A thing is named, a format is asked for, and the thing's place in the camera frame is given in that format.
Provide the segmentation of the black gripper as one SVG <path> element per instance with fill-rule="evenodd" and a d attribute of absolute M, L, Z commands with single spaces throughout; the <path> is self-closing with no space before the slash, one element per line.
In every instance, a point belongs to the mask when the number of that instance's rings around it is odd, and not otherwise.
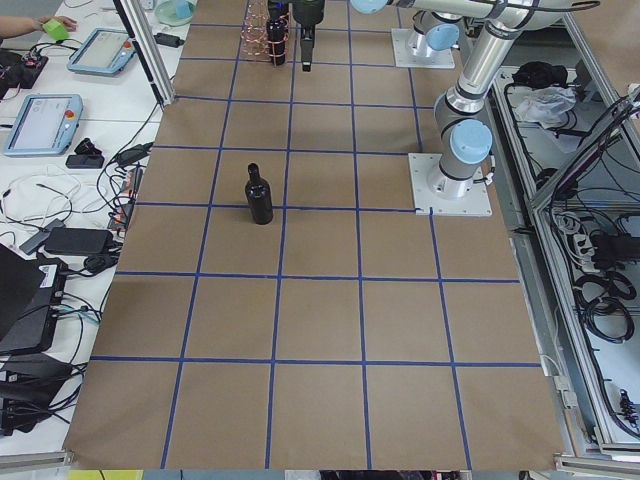
<path fill-rule="evenodd" d="M 313 63 L 314 27 L 324 20 L 324 0 L 293 0 L 293 16 L 300 24 L 301 64 L 304 72 L 310 72 Z"/>

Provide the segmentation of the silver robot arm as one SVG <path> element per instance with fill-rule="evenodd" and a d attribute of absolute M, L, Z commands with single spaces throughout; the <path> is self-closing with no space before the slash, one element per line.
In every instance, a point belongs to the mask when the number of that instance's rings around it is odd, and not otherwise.
<path fill-rule="evenodd" d="M 299 25 L 301 63 L 311 70 L 316 26 L 324 19 L 324 1 L 290 1 Z M 409 29 L 391 30 L 395 66 L 401 68 L 453 69 L 452 48 L 460 37 L 460 15 L 416 10 Z"/>
<path fill-rule="evenodd" d="M 515 40 L 523 31 L 545 28 L 566 13 L 598 6 L 597 1 L 378 1 L 386 6 L 415 8 L 485 21 L 483 30 L 454 86 L 437 102 L 435 117 L 444 151 L 427 174 L 431 191 L 454 200 L 471 189 L 478 166 L 489 154 L 493 138 L 475 116 L 484 108 L 488 90 Z"/>

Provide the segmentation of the person hand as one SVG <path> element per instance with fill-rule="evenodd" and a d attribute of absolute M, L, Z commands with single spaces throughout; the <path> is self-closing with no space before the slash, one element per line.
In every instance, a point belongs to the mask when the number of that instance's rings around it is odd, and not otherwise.
<path fill-rule="evenodd" d="M 66 16 L 42 16 L 34 20 L 36 27 L 42 31 L 52 31 L 58 27 L 66 31 L 75 31 L 77 21 Z"/>

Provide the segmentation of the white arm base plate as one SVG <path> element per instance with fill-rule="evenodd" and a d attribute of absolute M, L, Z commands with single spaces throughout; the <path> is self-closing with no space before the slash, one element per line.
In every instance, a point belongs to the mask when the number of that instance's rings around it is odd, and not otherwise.
<path fill-rule="evenodd" d="M 417 215 L 489 217 L 492 208 L 480 166 L 466 180 L 452 180 L 440 169 L 441 154 L 408 155 Z"/>
<path fill-rule="evenodd" d="M 425 34 L 414 29 L 391 30 L 395 66 L 402 68 L 454 69 L 452 47 L 458 42 L 455 25 L 440 25 Z"/>

